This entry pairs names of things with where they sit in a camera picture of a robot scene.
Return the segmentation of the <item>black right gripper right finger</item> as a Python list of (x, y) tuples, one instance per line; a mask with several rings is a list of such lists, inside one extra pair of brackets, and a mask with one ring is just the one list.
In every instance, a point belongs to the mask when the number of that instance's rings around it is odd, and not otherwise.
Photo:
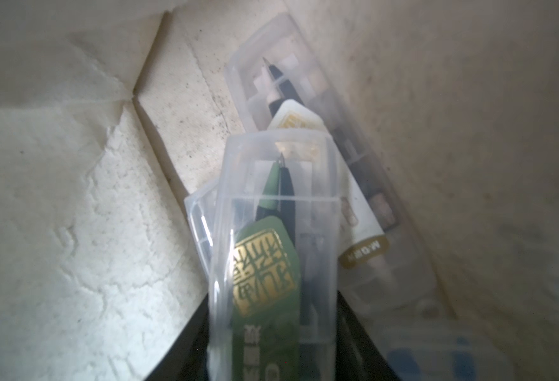
[(398, 376), (338, 292), (336, 380), (398, 381)]

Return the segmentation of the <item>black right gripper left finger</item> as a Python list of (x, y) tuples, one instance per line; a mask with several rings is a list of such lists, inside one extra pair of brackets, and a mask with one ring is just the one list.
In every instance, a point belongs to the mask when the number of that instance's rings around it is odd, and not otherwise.
[(171, 348), (146, 377), (146, 381), (210, 379), (207, 370), (210, 328), (208, 299), (206, 295)]

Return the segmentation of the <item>clear compass case green label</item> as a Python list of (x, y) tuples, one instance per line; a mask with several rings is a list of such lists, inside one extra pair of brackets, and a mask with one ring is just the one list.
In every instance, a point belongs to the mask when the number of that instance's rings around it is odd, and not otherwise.
[(314, 130), (228, 139), (209, 270), (212, 380), (332, 380), (340, 158)]

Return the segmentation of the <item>cream canvas tote bag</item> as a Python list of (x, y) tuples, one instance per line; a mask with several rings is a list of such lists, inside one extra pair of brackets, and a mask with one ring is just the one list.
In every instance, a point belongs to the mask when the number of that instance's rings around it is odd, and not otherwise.
[(0, 1), (0, 380), (141, 380), (208, 295), (227, 139), (295, 97), (353, 174), (371, 336), (559, 380), (559, 1)]

